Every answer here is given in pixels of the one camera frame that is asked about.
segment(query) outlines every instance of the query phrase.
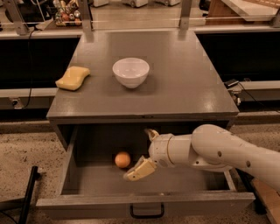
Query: sponge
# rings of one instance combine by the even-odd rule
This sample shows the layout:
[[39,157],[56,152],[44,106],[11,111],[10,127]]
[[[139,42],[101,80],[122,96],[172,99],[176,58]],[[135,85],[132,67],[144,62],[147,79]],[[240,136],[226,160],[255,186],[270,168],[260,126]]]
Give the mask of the sponge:
[[78,89],[84,79],[90,74],[90,71],[86,67],[71,66],[69,67],[61,79],[55,82],[58,88],[64,88],[68,90]]

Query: open drawer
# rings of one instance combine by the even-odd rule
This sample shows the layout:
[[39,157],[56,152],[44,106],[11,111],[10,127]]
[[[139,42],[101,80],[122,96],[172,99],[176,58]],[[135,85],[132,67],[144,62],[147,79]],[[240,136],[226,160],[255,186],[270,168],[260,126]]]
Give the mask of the open drawer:
[[145,128],[160,133],[188,134],[184,125],[82,124],[73,129],[58,196],[40,199],[37,206],[53,219],[160,218],[173,215],[225,214],[242,210],[254,199],[237,192],[230,171],[199,171],[189,167],[157,168],[135,182],[123,179],[114,164],[119,151],[132,165],[147,156]]

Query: orange ball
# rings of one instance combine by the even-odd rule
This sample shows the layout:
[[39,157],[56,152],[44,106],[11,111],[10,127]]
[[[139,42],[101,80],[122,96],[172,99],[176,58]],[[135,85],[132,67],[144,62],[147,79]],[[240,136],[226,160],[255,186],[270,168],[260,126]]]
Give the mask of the orange ball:
[[126,151],[120,151],[115,156],[115,164],[119,168],[128,167],[130,164],[130,154]]

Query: black handle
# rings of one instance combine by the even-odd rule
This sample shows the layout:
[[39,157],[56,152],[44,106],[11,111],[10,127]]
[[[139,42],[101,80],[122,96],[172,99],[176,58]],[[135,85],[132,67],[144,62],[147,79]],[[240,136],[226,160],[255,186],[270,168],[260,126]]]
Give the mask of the black handle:
[[158,219],[163,217],[165,214],[165,206],[164,204],[160,205],[160,213],[159,214],[144,214],[144,215],[139,215],[139,214],[134,214],[133,212],[133,205],[130,206],[130,215],[134,219]]

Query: white robotic arm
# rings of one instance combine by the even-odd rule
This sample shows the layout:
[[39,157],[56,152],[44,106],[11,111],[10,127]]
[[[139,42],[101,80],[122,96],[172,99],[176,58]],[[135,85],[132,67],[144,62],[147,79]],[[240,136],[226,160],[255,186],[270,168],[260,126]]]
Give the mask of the white robotic arm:
[[280,191],[280,153],[248,143],[218,126],[199,126],[191,135],[159,135],[147,129],[149,158],[141,157],[124,174],[130,181],[152,174],[157,167],[188,165],[195,169],[224,172],[238,168]]

